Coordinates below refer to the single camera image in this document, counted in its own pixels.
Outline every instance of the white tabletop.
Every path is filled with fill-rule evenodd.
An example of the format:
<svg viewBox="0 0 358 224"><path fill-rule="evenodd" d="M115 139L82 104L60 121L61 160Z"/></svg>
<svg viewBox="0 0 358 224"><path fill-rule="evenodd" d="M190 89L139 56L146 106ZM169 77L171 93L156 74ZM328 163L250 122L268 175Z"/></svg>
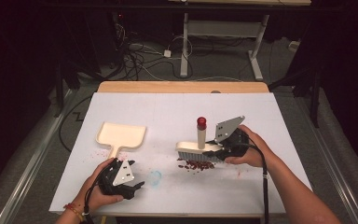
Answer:
<svg viewBox="0 0 358 224"><path fill-rule="evenodd" d="M84 180L109 154L95 137L103 122L146 126L143 144L121 151L136 184L145 181L131 200L107 205L96 215L165 217L262 217L262 170L246 164L217 163L214 169L179 168L175 144L197 142L196 119L207 119L207 140L216 123L245 116L243 124L259 133L309 188L272 93L94 93L76 144L62 174L50 212L60 213ZM280 196L268 180L269 211L285 213Z"/></svg>

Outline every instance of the dark background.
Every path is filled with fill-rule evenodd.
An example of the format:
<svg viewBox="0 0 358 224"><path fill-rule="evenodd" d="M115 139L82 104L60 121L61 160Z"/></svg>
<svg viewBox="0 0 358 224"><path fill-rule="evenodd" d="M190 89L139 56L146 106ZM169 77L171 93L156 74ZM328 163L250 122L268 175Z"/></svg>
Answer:
<svg viewBox="0 0 358 224"><path fill-rule="evenodd" d="M344 1L313 1L318 7L334 6ZM317 60L322 71L322 87L344 133L358 155L358 1L350 1L348 10L340 16L322 16L310 23L304 18L273 16L269 20L266 40L282 36L303 42L293 60L288 76L301 67L312 67ZM127 21L139 27L145 17ZM161 23L167 29L156 39L166 40L174 28L175 17ZM98 57L88 49L92 41L85 32L84 17L71 17L67 22L78 31L84 41L85 58L76 54L62 16L42 10L35 1L0 0L0 174L21 141L31 131L50 105L48 93L55 83L55 68L68 59L86 69L98 70ZM76 69L64 67L68 84L76 88ZM301 77L291 85L310 87L311 79Z"/></svg>

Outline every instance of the brush bristles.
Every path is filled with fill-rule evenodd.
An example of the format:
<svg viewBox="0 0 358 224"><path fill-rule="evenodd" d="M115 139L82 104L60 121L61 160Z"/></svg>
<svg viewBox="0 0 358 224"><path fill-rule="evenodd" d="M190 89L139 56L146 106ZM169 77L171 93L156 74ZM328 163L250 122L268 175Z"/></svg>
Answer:
<svg viewBox="0 0 358 224"><path fill-rule="evenodd" d="M195 154L195 153L188 153L188 152L181 152L178 151L179 158L187 161L211 161L211 162L222 162L221 160L217 159L216 157L207 157L202 154Z"/></svg>

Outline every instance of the white cord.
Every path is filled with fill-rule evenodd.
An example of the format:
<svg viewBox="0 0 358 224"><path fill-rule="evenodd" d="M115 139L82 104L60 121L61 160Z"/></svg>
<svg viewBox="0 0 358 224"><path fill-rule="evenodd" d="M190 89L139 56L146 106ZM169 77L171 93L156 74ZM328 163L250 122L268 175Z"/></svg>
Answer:
<svg viewBox="0 0 358 224"><path fill-rule="evenodd" d="M204 77L204 78L194 79L194 80L189 80L189 81L202 81L202 80L214 79L214 78L223 78L223 79L230 79L230 80L236 80L236 81L239 81L239 82L243 82L242 80L236 79L234 77Z"/></svg>
<svg viewBox="0 0 358 224"><path fill-rule="evenodd" d="M139 63L137 63L137 62L135 62L135 63L136 63L137 66L139 66L139 67L141 67L142 69L144 69L144 70L145 70L151 77L153 77L154 79L159 80L159 81L168 81L168 80L165 80L165 79L162 79L162 78L159 78L159 77L154 76L154 75L151 74L151 73L149 72L149 70L147 70L143 65L141 65L141 64L139 64Z"/></svg>
<svg viewBox="0 0 358 224"><path fill-rule="evenodd" d="M173 43L173 41L175 41L175 40L177 40L177 39L179 39L179 38L184 39L184 40L187 41L187 43L190 45L190 52L189 52L188 55L187 55L187 58L188 58L188 56L190 56L191 53L193 52L193 45L191 44L190 40L188 40L187 38L185 38L185 37L182 36L182 35L179 35L179 36L175 37L175 38L171 41L171 43Z"/></svg>
<svg viewBox="0 0 358 224"><path fill-rule="evenodd" d="M123 41L121 41L120 46L118 46L119 48L123 45L124 43L124 39L126 38L126 30L124 29L124 27L120 24L117 24L117 26L120 28L120 33L118 34L118 37L121 37L121 33L123 33Z"/></svg>
<svg viewBox="0 0 358 224"><path fill-rule="evenodd" d="M161 55L161 56L164 56L162 53L158 52L158 50L156 49L153 49L151 47L148 47L147 45L144 45L144 44L131 44L131 45L134 45L134 46L142 46L143 48L147 48L147 49L152 49L153 51L144 51L144 53L154 53L154 54L158 54L158 55ZM167 59L170 59L170 60L181 60L181 58L167 58Z"/></svg>

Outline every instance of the cable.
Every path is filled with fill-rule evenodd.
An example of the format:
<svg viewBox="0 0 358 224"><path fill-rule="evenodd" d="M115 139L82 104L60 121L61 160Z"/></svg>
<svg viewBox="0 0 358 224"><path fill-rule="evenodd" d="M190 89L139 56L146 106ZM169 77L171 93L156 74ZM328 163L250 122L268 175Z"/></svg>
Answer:
<svg viewBox="0 0 358 224"><path fill-rule="evenodd" d="M80 104L82 104L83 102L85 102L86 100L91 99L91 98L92 98L92 95L84 98L79 103L77 103L74 107L72 107L72 109L69 110L69 112L65 115L65 117L63 117L62 122L61 122L61 124L60 124L60 126L58 128L58 136L60 138L60 143L68 152L72 152L72 149L70 149L62 140L62 126L65 123L65 121L68 118L68 116L72 113L72 111L74 111L75 108L77 108Z"/></svg>
<svg viewBox="0 0 358 224"><path fill-rule="evenodd" d="M206 36L206 38L201 38L199 36L190 35L188 38L190 38L190 37L198 39L198 40L208 41L210 43L210 46L208 46L208 45L197 45L197 44L194 44L194 40L191 40L192 41L192 47L193 47L193 50L192 50L193 54L194 54L194 51L195 51L194 49L196 47L199 47L199 48L208 48L208 47L210 47L211 48L206 53L195 54L195 56L198 56L198 57L208 56L208 55L212 54L215 49L224 49L224 48L228 48L228 47L237 47L245 40L245 38L242 38L242 37L234 38L234 39L233 38L230 38L230 39L225 39L225 38L212 39L209 36ZM224 41L231 41L231 40L234 40L234 42L230 43L230 44L223 43Z"/></svg>
<svg viewBox="0 0 358 224"><path fill-rule="evenodd" d="M161 79L161 78L158 78L156 76L154 76L149 70L148 68L151 68L153 66L156 66L158 64L162 64L162 63L168 63L171 65L172 67L172 74L174 77L177 77L177 78L180 78L180 79L183 79L183 78L188 78L188 77L179 77L175 74L175 71L174 71L174 65L173 63L171 62L166 62L166 61L163 61L163 62L157 62L157 63L154 63L154 64L151 64L149 66L144 66L144 64L146 63L152 63L152 62L156 62L156 61L160 61L160 60L164 60L164 59L168 59L168 60L180 60L180 58L167 58L167 57L158 57L156 59L153 59L151 61L148 61L148 62L145 62L143 56L141 54L139 54L138 52L143 52L143 53L150 53L150 54L157 54L157 55L161 55L162 56L162 53L158 52L156 49L154 48L151 48L151 47L148 47L144 44L137 44L137 43L131 43L130 46L141 46L140 48L138 49L129 49L129 52L133 52L134 55L136 56L140 56L142 57L142 60L134 60L134 58L127 58L126 61L131 61L131 62L136 62L134 64L134 66L131 68L131 70L135 67L135 66L138 66L139 68L141 69L144 69L151 77L155 78L156 80L165 80L165 79ZM147 49L152 49L152 51L149 51L149 52L144 52L144 51L141 51L143 48L147 48Z"/></svg>
<svg viewBox="0 0 358 224"><path fill-rule="evenodd" d="M185 37L182 36L182 35L179 35L179 36L175 37L175 38L171 41L171 43L173 43L173 41L175 41L175 40L177 40L177 39L179 39L179 38L184 39L184 40L187 41L187 43L190 45L190 53L188 53L187 57L190 56L191 53L193 52L193 45L191 44L190 40L188 40L187 38L185 38Z"/></svg>
<svg viewBox="0 0 358 224"><path fill-rule="evenodd" d="M89 189L87 190L85 196L84 196L84 213L83 216L86 218L88 224L94 224L94 221L91 218L90 215L90 208L89 208L89 202L90 202L90 198L91 198L91 194L92 191L94 190L94 188L96 186L98 186L98 181L101 178L102 173L109 169L111 166L107 165L106 167L104 167L100 173L98 173L97 177L95 178L94 182L92 183L91 187L89 187Z"/></svg>
<svg viewBox="0 0 358 224"><path fill-rule="evenodd" d="M237 79L235 77L204 77L204 78L194 79L194 80L191 80L191 81L202 81L202 80L208 80L208 79L214 79L214 78L223 78L223 79L230 79L230 80L243 82L242 80Z"/></svg>
<svg viewBox="0 0 358 224"><path fill-rule="evenodd" d="M124 27L123 27L122 25L120 25L120 24L118 24L118 23L116 23L116 26L118 26L118 27L121 28L120 31L119 31L119 34L118 34L118 39L122 39L122 40L121 40L121 44L118 46L119 48L121 48L121 46L122 46L123 43L124 43L124 39L126 38L126 30L124 29Z"/></svg>
<svg viewBox="0 0 358 224"><path fill-rule="evenodd" d="M129 57L131 58L130 59L130 61L133 63L133 68L130 70L130 71L132 71L133 69L135 69L135 77L136 77L136 79L135 79L135 81L137 81L138 79L139 79L139 71L138 71L138 63L137 63L137 60L136 60L136 58L133 56L133 55L131 55L131 54L129 54Z"/></svg>
<svg viewBox="0 0 358 224"><path fill-rule="evenodd" d="M263 196L264 196L264 219L265 224L269 224L269 181L268 181L268 171L267 171L267 163L266 158L264 157L263 152L258 148L257 144L255 143L252 138L248 136L248 139L251 140L253 145L245 144L247 147L251 147L255 149L261 157L261 161L263 162Z"/></svg>

